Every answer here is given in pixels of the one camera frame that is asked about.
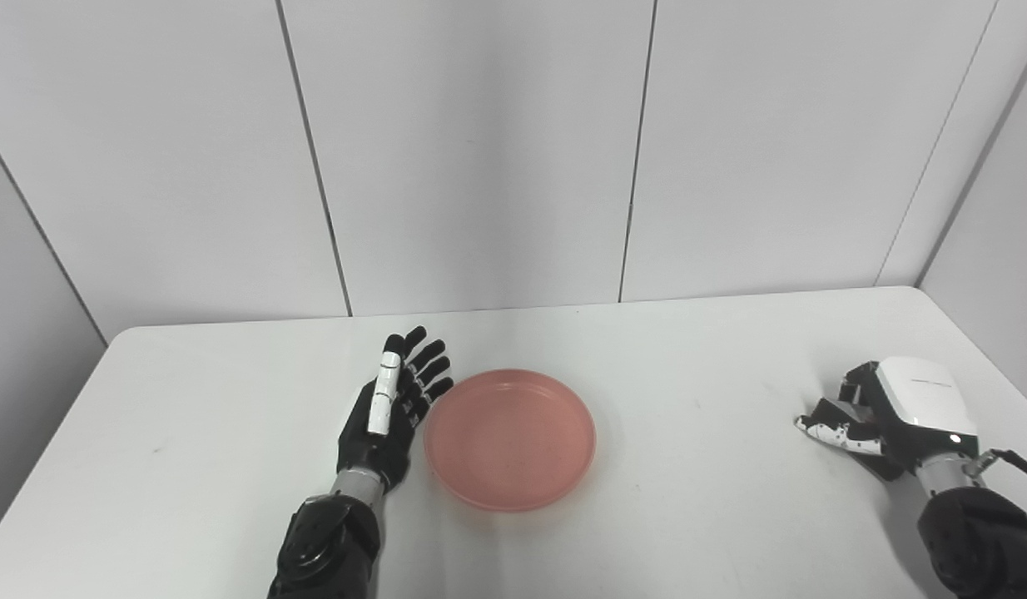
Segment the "white wall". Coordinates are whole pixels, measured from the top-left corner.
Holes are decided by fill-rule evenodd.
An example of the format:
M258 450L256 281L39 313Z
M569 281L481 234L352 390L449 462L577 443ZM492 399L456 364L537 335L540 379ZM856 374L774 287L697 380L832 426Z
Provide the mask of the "white wall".
M874 284L993 8L660 0L624 299Z
M651 8L286 2L354 313L616 300Z
M287 2L326 204L274 0L0 0L0 147L107 337L912 283L1027 0L654 7Z
M0 166L0 518L100 353L103 341Z
M0 149L108 338L345 313L273 0L0 0Z
M1027 82L924 291L1027 397Z

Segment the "fingertip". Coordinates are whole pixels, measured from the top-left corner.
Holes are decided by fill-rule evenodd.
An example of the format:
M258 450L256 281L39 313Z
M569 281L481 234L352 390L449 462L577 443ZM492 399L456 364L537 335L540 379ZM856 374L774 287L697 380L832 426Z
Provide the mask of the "fingertip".
M420 325L416 326L414 330L412 330L410 333L407 333L406 352L403 353L403 357L410 355L411 350L414 350L415 346L417 346L418 343L424 341L425 337L427 336L428 336L428 331L425 330L425 327L422 327Z
M384 341L385 352L394 352L398 353L398 355L402 357L403 348L404 348L404 342L402 335L395 335L395 334L388 335L388 340Z
M430 363L430 361L436 360L436 358L441 355L441 353L443 353L445 350L446 350L446 344L444 343L444 340L436 339L432 341L430 344L423 346L421 352L418 352L418 355L414 357L414 360L411 360L411 365L412 367L420 371L423 368L425 368L426 365Z
M444 378L436 380L436 382L434 382L432 386L425 391L425 396L428 397L429 403L432 403L438 399L441 399L441 396L449 391L453 386L454 379L450 378L450 376L445 376Z

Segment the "white table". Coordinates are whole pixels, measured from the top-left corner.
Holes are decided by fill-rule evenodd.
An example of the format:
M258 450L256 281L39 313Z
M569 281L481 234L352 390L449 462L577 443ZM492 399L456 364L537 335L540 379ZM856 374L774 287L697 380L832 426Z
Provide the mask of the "white table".
M417 441L384 507L383 598L947 597L916 481L883 485L792 425L864 361L949 365L983 446L1027 457L1027 401L908 288L146 327L113 342L0 524L0 599L263 597L384 336L418 323L456 378L562 379L599 444L559 503L487 514ZM986 481L1027 510L1023 475Z

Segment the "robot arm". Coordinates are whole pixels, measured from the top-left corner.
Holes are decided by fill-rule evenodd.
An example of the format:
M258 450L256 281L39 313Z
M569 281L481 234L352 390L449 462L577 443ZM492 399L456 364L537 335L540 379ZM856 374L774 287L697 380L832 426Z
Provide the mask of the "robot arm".
M269 599L365 599L380 553L375 508L406 477L411 443L432 402L454 385L433 341L407 361L423 327L384 345L377 379L362 388L340 434L332 491L312 496L292 516L277 556Z
M1015 452L979 455L977 428L945 368L893 357L849 371L837 402L795 425L851 454L883 481L915 475L928 503L917 530L939 579L961 599L1027 598L1027 514L981 474Z

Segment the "pink plate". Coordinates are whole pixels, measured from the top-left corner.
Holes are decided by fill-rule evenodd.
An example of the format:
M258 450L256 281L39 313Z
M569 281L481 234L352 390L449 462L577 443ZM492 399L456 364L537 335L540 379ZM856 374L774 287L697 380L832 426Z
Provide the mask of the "pink plate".
M562 382L492 370L447 391L425 425L425 455L444 486L493 512L542 508L570 492L595 454L595 423Z

